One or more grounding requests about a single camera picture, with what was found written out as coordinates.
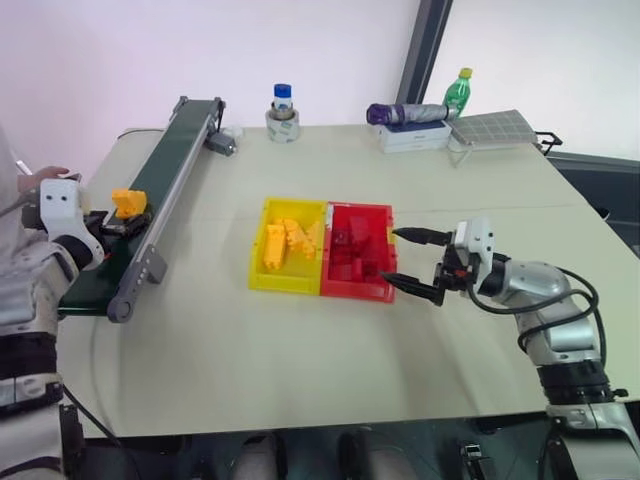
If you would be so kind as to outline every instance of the green conveyor belt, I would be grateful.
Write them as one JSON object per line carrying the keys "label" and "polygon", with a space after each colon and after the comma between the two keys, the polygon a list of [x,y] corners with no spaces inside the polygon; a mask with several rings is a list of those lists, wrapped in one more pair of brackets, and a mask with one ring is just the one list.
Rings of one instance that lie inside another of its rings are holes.
{"label": "green conveyor belt", "polygon": [[[149,205],[159,211],[174,178],[180,171],[193,143],[211,113],[214,101],[189,100],[178,110],[160,142],[133,181],[132,190],[147,193]],[[119,223],[112,218],[108,223]],[[97,269],[84,271],[62,298],[61,315],[106,316],[107,305],[114,297],[118,283],[136,256],[144,233],[130,240],[118,239],[111,244],[112,255]]]}

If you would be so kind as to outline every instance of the black cable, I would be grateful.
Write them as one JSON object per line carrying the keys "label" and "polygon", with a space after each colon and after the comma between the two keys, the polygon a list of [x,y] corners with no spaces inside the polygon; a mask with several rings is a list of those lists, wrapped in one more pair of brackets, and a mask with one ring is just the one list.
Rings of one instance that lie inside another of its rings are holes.
{"label": "black cable", "polygon": [[138,468],[138,463],[136,462],[136,459],[131,454],[131,452],[127,450],[127,448],[122,444],[120,439],[116,437],[113,433],[111,433],[111,431],[107,427],[105,427],[100,422],[100,420],[94,417],[93,414],[89,410],[87,410],[87,408],[80,402],[80,400],[78,400],[75,397],[75,395],[73,395],[73,393],[69,391],[66,385],[63,385],[62,389],[64,391],[64,394],[67,396],[67,398],[71,400],[71,403],[73,403],[76,406],[76,408],[80,410],[84,414],[84,416],[87,417],[91,421],[91,423],[93,423],[98,428],[98,430],[100,430],[104,434],[104,436],[109,439],[111,443],[113,443],[116,447],[122,450],[122,453],[124,454],[124,456],[127,457],[127,460],[133,466],[136,472],[136,478],[138,480],[142,480],[142,475],[140,475],[140,469]]}
{"label": "black cable", "polygon": [[486,312],[489,313],[493,313],[496,315],[517,315],[517,314],[521,314],[521,313],[531,313],[531,312],[535,312],[538,311],[542,308],[545,307],[549,307],[551,305],[553,305],[554,303],[558,303],[562,300],[564,300],[565,298],[574,296],[574,295],[580,295],[582,297],[584,297],[587,302],[589,303],[589,307],[576,314],[576,315],[571,315],[570,317],[567,318],[563,318],[560,320],[556,320],[553,322],[549,322],[546,323],[544,325],[538,325],[536,327],[532,327],[530,329],[528,329],[526,332],[523,332],[522,334],[520,334],[520,336],[518,337],[518,346],[520,347],[520,349],[527,353],[527,348],[526,348],[526,344],[525,344],[525,340],[530,337],[531,335],[538,333],[538,332],[542,332],[544,330],[548,330],[550,328],[553,327],[558,327],[560,325],[566,325],[568,323],[571,322],[575,322],[577,320],[580,320],[584,317],[587,317],[591,314],[594,315],[595,317],[595,321],[596,321],[596,328],[598,330],[598,340],[600,343],[600,360],[602,363],[602,366],[604,367],[607,363],[607,339],[605,336],[605,331],[604,331],[604,324],[602,322],[602,316],[600,315],[600,311],[598,310],[598,303],[600,302],[600,297],[598,295],[598,292],[596,291],[596,289],[594,288],[593,285],[591,285],[591,283],[589,283],[587,280],[585,280],[584,278],[582,278],[580,275],[570,271],[570,270],[566,270],[564,268],[559,268],[556,267],[558,270],[560,270],[562,273],[564,273],[565,275],[579,281],[580,283],[582,283],[587,290],[589,290],[589,293],[585,292],[584,290],[580,290],[580,289],[571,289],[568,290],[564,293],[561,293],[559,295],[556,295],[554,297],[548,298],[547,300],[544,300],[542,302],[539,303],[535,303],[533,305],[528,305],[525,307],[514,307],[514,308],[495,308],[495,307],[491,307],[490,305],[487,305],[485,303],[482,303],[480,301],[480,299],[477,297],[475,291],[473,290],[473,285],[470,283],[469,285],[467,285],[467,293],[469,294],[469,298],[471,299],[471,301],[481,310],[484,310]]}
{"label": "black cable", "polygon": [[222,115],[224,115],[224,107],[225,103],[221,101],[218,107],[218,127],[216,128],[216,132],[220,131],[220,126],[222,125]]}
{"label": "black cable", "polygon": [[555,297],[548,298],[540,303],[534,303],[533,305],[527,305],[526,307],[513,307],[513,308],[495,308],[486,303],[482,303],[480,299],[477,297],[476,292],[473,291],[473,288],[469,286],[468,288],[469,298],[473,303],[476,304],[477,307],[484,310],[485,312],[495,313],[496,315],[518,315],[520,313],[531,313],[537,312],[538,310],[542,310],[545,307],[549,307],[554,303],[558,303],[564,300],[567,297],[572,297],[573,295],[581,295],[586,298],[588,301],[591,300],[591,296],[583,290],[579,289],[571,289]]}
{"label": "black cable", "polygon": [[164,132],[162,128],[135,128],[133,130],[127,130],[124,133],[121,133],[116,137],[116,140],[120,140],[122,137],[126,137],[130,133],[138,133],[138,132]]}

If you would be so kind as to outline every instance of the table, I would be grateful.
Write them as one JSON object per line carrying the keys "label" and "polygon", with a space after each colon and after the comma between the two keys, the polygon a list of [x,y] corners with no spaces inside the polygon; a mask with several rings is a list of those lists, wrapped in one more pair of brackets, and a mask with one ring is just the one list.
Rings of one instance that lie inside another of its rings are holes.
{"label": "table", "polygon": [[[94,208],[158,141],[132,133],[89,184]],[[69,317],[59,365],[120,436],[499,415],[542,410],[515,320],[449,293],[442,308],[252,291],[249,252],[267,196],[391,204],[396,226],[490,217],[496,250],[571,269],[599,290],[613,387],[640,398],[639,263],[531,146],[384,155],[362,126],[306,127],[293,144],[247,129],[231,158],[203,151],[158,245],[169,264],[125,325]],[[438,247],[398,240],[399,271],[431,282]],[[84,422],[87,436],[100,435]]]}

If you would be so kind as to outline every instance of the plastic bottle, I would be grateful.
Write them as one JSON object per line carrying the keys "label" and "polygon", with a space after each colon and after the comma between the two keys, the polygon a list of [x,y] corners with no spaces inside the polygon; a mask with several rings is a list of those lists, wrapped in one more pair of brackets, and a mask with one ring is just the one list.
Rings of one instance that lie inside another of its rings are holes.
{"label": "plastic bottle", "polygon": [[447,88],[447,93],[444,95],[443,105],[446,105],[450,109],[456,109],[456,116],[459,117],[464,110],[464,107],[469,101],[469,95],[471,95],[471,88],[469,87],[469,79],[473,70],[470,68],[463,68],[460,70],[458,79]]}
{"label": "plastic bottle", "polygon": [[273,106],[276,110],[287,110],[291,108],[291,85],[286,83],[276,83],[273,86]]}

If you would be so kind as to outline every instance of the bottle cap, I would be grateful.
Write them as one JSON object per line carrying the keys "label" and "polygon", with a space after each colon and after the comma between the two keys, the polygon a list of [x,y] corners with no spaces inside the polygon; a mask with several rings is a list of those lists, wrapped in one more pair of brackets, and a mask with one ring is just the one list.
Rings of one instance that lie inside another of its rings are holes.
{"label": "bottle cap", "polygon": [[276,83],[273,86],[273,96],[280,98],[291,98],[291,85],[287,83]]}

